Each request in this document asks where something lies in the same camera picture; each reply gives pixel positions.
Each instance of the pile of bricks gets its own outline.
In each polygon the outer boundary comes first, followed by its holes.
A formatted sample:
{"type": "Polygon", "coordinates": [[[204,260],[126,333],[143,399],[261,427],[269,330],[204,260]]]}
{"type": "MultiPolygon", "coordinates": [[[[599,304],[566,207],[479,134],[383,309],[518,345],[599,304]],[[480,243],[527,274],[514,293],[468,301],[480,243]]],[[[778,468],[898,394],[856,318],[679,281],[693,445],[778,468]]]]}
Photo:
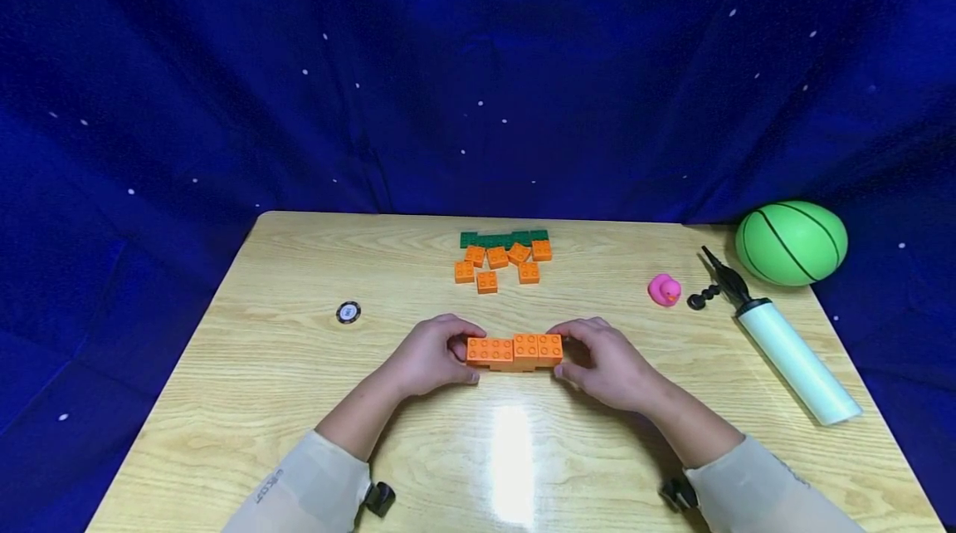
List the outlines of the pile of bricks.
{"type": "Polygon", "coordinates": [[[524,230],[510,235],[484,237],[478,236],[478,232],[462,232],[461,248],[465,249],[465,260],[455,262],[455,283],[477,282],[478,294],[498,292],[495,270],[512,263],[518,269],[519,283],[539,283],[541,270],[537,262],[551,261],[551,240],[547,230],[524,230]],[[485,267],[485,255],[488,256],[489,271],[477,271],[485,267]]]}

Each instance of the orange lego brick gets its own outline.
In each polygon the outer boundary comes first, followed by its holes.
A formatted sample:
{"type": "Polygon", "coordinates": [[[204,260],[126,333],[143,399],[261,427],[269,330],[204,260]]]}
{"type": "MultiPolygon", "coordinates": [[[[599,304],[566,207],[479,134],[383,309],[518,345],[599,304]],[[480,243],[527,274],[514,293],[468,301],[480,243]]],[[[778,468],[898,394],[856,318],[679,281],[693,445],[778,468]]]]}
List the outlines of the orange lego brick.
{"type": "Polygon", "coordinates": [[[522,284],[536,284],[541,281],[541,270],[537,263],[518,263],[518,281],[522,284]]]}
{"type": "Polygon", "coordinates": [[[537,367],[537,337],[534,334],[515,334],[515,371],[534,371],[537,367]]]}
{"type": "Polygon", "coordinates": [[[532,250],[528,249],[520,242],[516,242],[515,244],[511,245],[511,250],[508,251],[508,261],[517,265],[528,261],[530,254],[532,254],[532,250]]]}
{"type": "Polygon", "coordinates": [[[470,262],[455,262],[455,283],[465,284],[476,280],[476,267],[470,262]]]}
{"type": "Polygon", "coordinates": [[[515,364],[514,344],[511,340],[501,338],[468,338],[465,362],[471,367],[510,371],[515,364]]]}
{"type": "Polygon", "coordinates": [[[564,358],[564,348],[558,334],[539,334],[534,338],[539,345],[539,367],[554,367],[564,358]]]}
{"type": "Polygon", "coordinates": [[[478,294],[490,294],[498,292],[498,275],[494,272],[482,272],[478,274],[478,294]]]}
{"type": "Polygon", "coordinates": [[[551,261],[551,240],[532,240],[532,258],[536,262],[551,261]]]}
{"type": "Polygon", "coordinates": [[[485,264],[485,248],[468,245],[465,250],[465,261],[470,262],[474,267],[482,267],[485,264]]]}
{"type": "Polygon", "coordinates": [[[500,269],[508,266],[508,252],[504,247],[492,247],[488,250],[488,267],[500,269]]]}

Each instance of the hand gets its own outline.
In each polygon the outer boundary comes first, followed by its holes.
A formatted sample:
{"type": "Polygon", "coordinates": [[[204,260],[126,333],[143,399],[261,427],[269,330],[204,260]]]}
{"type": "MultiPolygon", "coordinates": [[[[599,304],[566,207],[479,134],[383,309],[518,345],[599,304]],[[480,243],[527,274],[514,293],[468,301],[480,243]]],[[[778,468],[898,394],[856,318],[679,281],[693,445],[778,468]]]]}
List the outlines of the hand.
{"type": "Polygon", "coordinates": [[[439,315],[415,325],[380,369],[403,396],[428,394],[445,384],[477,384],[478,371],[465,365],[466,338],[487,335],[458,315],[439,315]]]}
{"type": "Polygon", "coordinates": [[[579,340],[591,352],[593,367],[561,363],[554,376],[576,384],[587,395],[612,408],[648,414],[656,406],[667,380],[651,367],[630,340],[602,318],[565,321],[548,330],[579,340]]]}

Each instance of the forearm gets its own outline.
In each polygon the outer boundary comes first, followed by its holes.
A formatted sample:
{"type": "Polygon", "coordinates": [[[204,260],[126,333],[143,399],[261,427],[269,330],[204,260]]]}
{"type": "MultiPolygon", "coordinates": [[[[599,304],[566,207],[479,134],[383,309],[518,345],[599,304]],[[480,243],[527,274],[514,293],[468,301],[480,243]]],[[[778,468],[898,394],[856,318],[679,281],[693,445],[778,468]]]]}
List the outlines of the forearm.
{"type": "Polygon", "coordinates": [[[744,435],[685,389],[655,377],[656,400],[646,416],[688,469],[702,467],[734,450],[744,435]]]}
{"type": "Polygon", "coordinates": [[[647,417],[686,467],[715,533],[861,533],[824,495],[753,438],[661,377],[647,417]]]}
{"type": "Polygon", "coordinates": [[[376,369],[319,421],[315,432],[366,462],[402,400],[383,368],[376,369]]]}
{"type": "Polygon", "coordinates": [[[224,531],[351,531],[371,484],[366,461],[401,401],[388,372],[373,371],[265,477],[224,531]]]}

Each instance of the pink rubber duck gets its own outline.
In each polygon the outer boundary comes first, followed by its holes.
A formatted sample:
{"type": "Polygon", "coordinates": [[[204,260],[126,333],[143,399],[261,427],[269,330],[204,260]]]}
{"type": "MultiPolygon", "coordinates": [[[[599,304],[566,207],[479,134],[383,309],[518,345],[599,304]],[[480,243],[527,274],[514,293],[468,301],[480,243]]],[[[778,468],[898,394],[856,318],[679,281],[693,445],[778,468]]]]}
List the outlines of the pink rubber duck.
{"type": "Polygon", "coordinates": [[[647,294],[660,306],[677,305],[680,299],[680,282],[667,274],[658,274],[647,284],[647,294]]]}

